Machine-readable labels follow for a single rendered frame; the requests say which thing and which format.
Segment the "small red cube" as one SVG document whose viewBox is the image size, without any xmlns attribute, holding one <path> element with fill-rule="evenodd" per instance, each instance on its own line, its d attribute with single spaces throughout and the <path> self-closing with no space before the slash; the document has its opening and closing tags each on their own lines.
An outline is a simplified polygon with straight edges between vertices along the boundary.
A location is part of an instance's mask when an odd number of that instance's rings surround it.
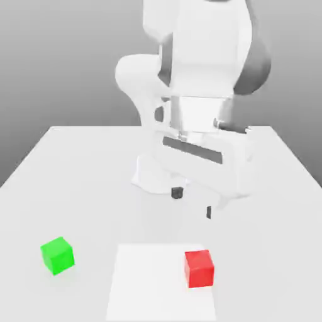
<svg viewBox="0 0 322 322">
<path fill-rule="evenodd" d="M 209 250 L 185 252 L 184 272 L 188 288 L 213 286 L 214 263 Z"/>
</svg>

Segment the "small green cube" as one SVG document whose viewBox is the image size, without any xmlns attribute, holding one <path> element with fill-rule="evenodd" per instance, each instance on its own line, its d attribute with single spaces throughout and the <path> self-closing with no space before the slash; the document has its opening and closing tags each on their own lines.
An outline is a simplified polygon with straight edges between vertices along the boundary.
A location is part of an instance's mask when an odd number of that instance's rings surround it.
<svg viewBox="0 0 322 322">
<path fill-rule="evenodd" d="M 75 265 L 71 245 L 62 237 L 58 237 L 40 247 L 45 266 L 52 275 L 57 275 Z"/>
</svg>

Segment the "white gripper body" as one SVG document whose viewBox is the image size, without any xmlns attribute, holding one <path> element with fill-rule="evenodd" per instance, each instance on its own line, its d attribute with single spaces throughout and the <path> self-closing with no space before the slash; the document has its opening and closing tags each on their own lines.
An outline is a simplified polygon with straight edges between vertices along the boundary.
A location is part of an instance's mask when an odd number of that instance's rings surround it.
<svg viewBox="0 0 322 322">
<path fill-rule="evenodd" d="M 189 132 L 171 128 L 151 135 L 149 152 L 161 168 L 207 187 L 228 199 L 247 196 L 253 186 L 250 131 Z"/>
</svg>

